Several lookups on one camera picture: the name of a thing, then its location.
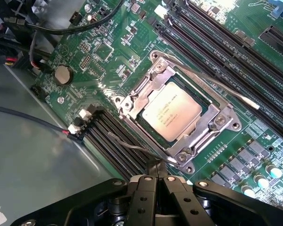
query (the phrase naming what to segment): black cable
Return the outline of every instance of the black cable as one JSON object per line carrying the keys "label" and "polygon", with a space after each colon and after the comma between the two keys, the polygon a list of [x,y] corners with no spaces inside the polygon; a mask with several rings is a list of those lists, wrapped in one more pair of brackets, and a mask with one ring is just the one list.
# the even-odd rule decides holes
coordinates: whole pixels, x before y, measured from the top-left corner
{"label": "black cable", "polygon": [[[39,18],[33,13],[32,7],[35,3],[35,0],[26,0],[26,11],[29,18],[32,20],[34,24],[38,23]],[[58,42],[48,33],[42,32],[43,36],[47,39],[47,41],[55,48],[58,45]]]}
{"label": "black cable", "polygon": [[[27,52],[27,53],[29,52],[29,48],[30,48],[29,46],[24,46],[22,44],[16,43],[14,41],[6,40],[6,39],[0,39],[0,45],[9,47],[9,48],[15,48],[15,49]],[[50,57],[50,53],[44,52],[39,49],[34,49],[33,52],[34,54],[39,55],[43,57],[44,59],[49,59]]]}
{"label": "black cable", "polygon": [[99,27],[103,25],[104,23],[108,22],[121,8],[122,4],[124,3],[125,0],[120,0],[118,5],[104,18],[102,18],[99,21],[96,21],[92,24],[80,26],[80,27],[71,27],[67,29],[60,29],[60,30],[54,30],[54,29],[48,29],[45,27],[40,27],[34,24],[27,24],[28,27],[35,29],[37,31],[42,31],[46,32],[48,34],[55,34],[55,35],[70,35],[70,34],[75,34],[75,33],[80,33],[80,32],[85,32],[87,30],[93,29],[95,27]]}
{"label": "black cable", "polygon": [[45,127],[54,129],[54,130],[59,131],[59,132],[67,132],[66,129],[60,128],[60,127],[55,126],[55,125],[52,125],[49,122],[46,122],[46,121],[44,121],[42,119],[33,117],[31,115],[28,115],[28,114],[25,114],[25,113],[22,113],[22,112],[11,110],[11,109],[8,109],[8,108],[5,108],[5,107],[0,107],[0,112],[6,113],[6,114],[11,114],[11,115],[14,115],[14,116],[18,116],[18,117],[21,117],[21,118],[24,118],[24,119],[27,119],[27,120],[30,120],[30,121],[34,121],[34,122],[36,122],[38,124],[41,124],[41,125],[43,125]]}

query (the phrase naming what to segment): cpu socket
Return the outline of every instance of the cpu socket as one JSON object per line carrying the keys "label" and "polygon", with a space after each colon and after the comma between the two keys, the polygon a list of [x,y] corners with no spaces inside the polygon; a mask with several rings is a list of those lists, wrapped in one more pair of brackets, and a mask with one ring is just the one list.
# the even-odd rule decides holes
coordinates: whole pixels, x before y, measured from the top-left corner
{"label": "cpu socket", "polygon": [[154,50],[153,65],[126,97],[114,97],[124,120],[154,151],[192,174],[193,159],[225,129],[238,132],[233,106],[174,56]]}

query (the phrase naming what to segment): cable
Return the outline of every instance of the cable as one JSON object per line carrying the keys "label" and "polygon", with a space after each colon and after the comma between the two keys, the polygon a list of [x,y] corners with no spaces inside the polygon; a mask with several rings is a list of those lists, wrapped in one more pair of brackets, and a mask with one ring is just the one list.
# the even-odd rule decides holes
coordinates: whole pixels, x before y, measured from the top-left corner
{"label": "cable", "polygon": [[[24,52],[29,52],[29,48],[21,45],[19,43],[16,43],[14,41],[10,41],[10,40],[6,40],[6,39],[0,39],[0,45],[5,46],[5,47],[9,47],[9,48],[15,48]],[[39,49],[34,49],[33,50],[34,54],[37,54],[41,57],[43,57],[44,59],[49,59],[50,57],[50,53],[44,52],[42,50]]]}
{"label": "cable", "polygon": [[41,125],[43,125],[45,127],[51,128],[51,129],[59,131],[59,132],[62,132],[64,134],[68,134],[69,133],[69,131],[66,130],[66,129],[60,128],[60,127],[55,126],[55,125],[52,125],[49,122],[46,122],[46,121],[44,121],[42,119],[38,119],[36,117],[33,117],[31,115],[28,115],[28,114],[25,114],[25,113],[22,113],[22,112],[11,110],[11,109],[8,109],[8,108],[5,108],[5,107],[0,107],[0,112],[6,113],[6,114],[11,114],[11,115],[14,115],[14,116],[18,116],[18,117],[21,117],[21,118],[24,118],[24,119],[27,119],[27,120],[30,120],[30,121],[34,121],[34,122],[36,122],[38,124],[41,124]]}
{"label": "cable", "polygon": [[118,5],[107,16],[105,16],[101,20],[96,21],[92,24],[88,24],[88,25],[84,25],[84,26],[80,26],[80,27],[71,27],[71,28],[67,28],[67,29],[60,29],[60,30],[48,29],[48,28],[37,26],[37,25],[34,25],[34,24],[27,24],[27,26],[32,28],[32,29],[35,29],[37,31],[42,31],[42,32],[46,32],[48,34],[55,34],[55,35],[70,35],[70,34],[84,32],[84,31],[93,29],[95,27],[99,27],[99,26],[103,25],[104,23],[108,22],[119,11],[119,9],[121,8],[124,1],[125,0],[120,0]]}
{"label": "cable", "polygon": [[108,132],[108,136],[111,137],[112,139],[114,139],[115,141],[117,141],[121,146],[138,150],[138,151],[140,151],[140,152],[143,152],[143,153],[146,153],[146,154],[148,154],[148,155],[151,155],[151,156],[153,156],[153,157],[155,157],[155,158],[157,158],[157,159],[163,160],[163,161],[165,161],[166,163],[169,163],[169,164],[172,164],[172,165],[174,165],[174,166],[180,167],[180,165],[179,165],[178,163],[172,162],[172,161],[170,161],[170,160],[168,160],[168,159],[164,159],[163,157],[158,156],[158,155],[155,155],[155,154],[149,152],[148,150],[143,149],[142,147],[133,146],[133,145],[127,144],[126,142],[121,141],[121,139],[120,139],[117,135],[115,135],[115,134],[113,134],[113,133],[111,133],[111,132]]}
{"label": "cable", "polygon": [[6,61],[16,62],[18,59],[15,57],[7,57]]}
{"label": "cable", "polygon": [[36,63],[34,62],[33,60],[33,49],[34,49],[34,46],[36,45],[36,41],[37,41],[37,35],[38,35],[38,31],[36,31],[34,33],[34,36],[33,36],[33,40],[32,40],[32,44],[30,45],[30,49],[29,49],[29,61],[30,61],[30,64],[34,67],[34,68],[37,68],[37,69],[40,69]]}
{"label": "cable", "polygon": [[[26,11],[31,19],[32,23],[37,24],[39,18],[33,13],[32,7],[35,3],[35,0],[26,0]],[[55,48],[58,45],[58,42],[48,33],[42,33],[42,35],[47,39],[47,41]]]}

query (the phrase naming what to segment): capacitor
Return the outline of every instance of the capacitor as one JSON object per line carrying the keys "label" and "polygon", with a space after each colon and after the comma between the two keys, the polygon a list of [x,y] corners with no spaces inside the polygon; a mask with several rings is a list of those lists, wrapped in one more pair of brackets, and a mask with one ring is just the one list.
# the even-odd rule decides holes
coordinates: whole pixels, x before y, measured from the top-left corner
{"label": "capacitor", "polygon": [[273,164],[266,166],[265,170],[272,178],[280,178],[282,176],[282,170]]}
{"label": "capacitor", "polygon": [[70,67],[60,65],[56,68],[54,76],[58,85],[67,86],[72,82],[74,72]]}
{"label": "capacitor", "polygon": [[86,5],[84,6],[84,9],[85,9],[85,12],[86,12],[86,13],[90,13],[91,10],[92,10],[91,5],[89,5],[89,4],[86,4]]}
{"label": "capacitor", "polygon": [[254,176],[254,181],[258,184],[260,188],[267,189],[269,187],[268,180],[266,180],[266,178],[261,174]]}
{"label": "capacitor", "polygon": [[241,191],[242,191],[243,194],[245,194],[248,197],[251,197],[251,198],[256,197],[255,192],[253,191],[253,189],[249,185],[243,185],[241,187]]}

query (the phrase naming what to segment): motherboard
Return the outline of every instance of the motherboard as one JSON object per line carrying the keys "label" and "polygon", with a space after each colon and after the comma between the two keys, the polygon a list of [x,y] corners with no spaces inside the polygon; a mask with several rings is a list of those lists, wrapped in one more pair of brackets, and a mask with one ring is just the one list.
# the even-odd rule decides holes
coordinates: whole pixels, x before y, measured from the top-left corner
{"label": "motherboard", "polygon": [[[116,4],[87,0],[72,26]],[[104,131],[173,161],[169,172],[188,184],[211,180],[283,209],[283,18],[274,9],[258,0],[126,0],[106,24],[64,36],[47,63],[54,72],[33,89],[67,126],[88,115],[82,109],[101,109],[83,142],[116,176],[142,174],[145,157]]]}

